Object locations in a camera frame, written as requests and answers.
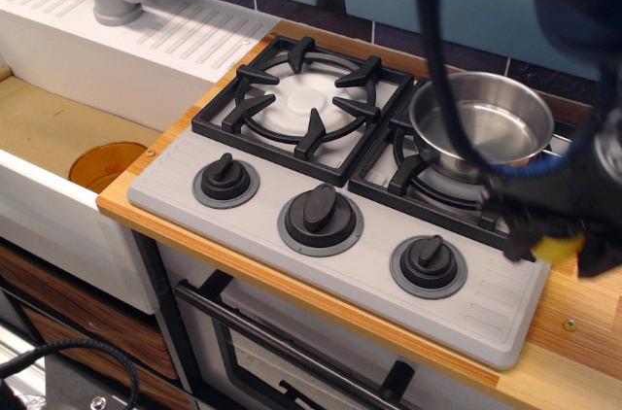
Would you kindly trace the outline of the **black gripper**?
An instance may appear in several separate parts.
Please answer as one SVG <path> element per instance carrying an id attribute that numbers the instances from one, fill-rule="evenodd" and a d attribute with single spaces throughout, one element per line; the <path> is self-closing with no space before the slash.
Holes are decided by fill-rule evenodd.
<path id="1" fill-rule="evenodd" d="M 621 110 L 611 111 L 592 137 L 576 134 L 565 154 L 493 176 L 486 202 L 503 210 L 509 233 L 502 251 L 512 262 L 536 260 L 537 223 L 570 222 L 587 232 L 577 261 L 580 278 L 619 267 Z"/>

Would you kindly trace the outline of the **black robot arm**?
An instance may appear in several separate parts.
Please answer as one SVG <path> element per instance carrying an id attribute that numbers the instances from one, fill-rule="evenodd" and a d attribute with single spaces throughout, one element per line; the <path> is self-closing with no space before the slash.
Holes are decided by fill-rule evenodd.
<path id="1" fill-rule="evenodd" d="M 578 274 L 596 277 L 621 264 L 621 0 L 535 2 L 547 40 L 598 66 L 601 96 L 562 156 L 493 177 L 510 212 L 505 254 L 552 257 L 543 241 L 581 235 Z"/>

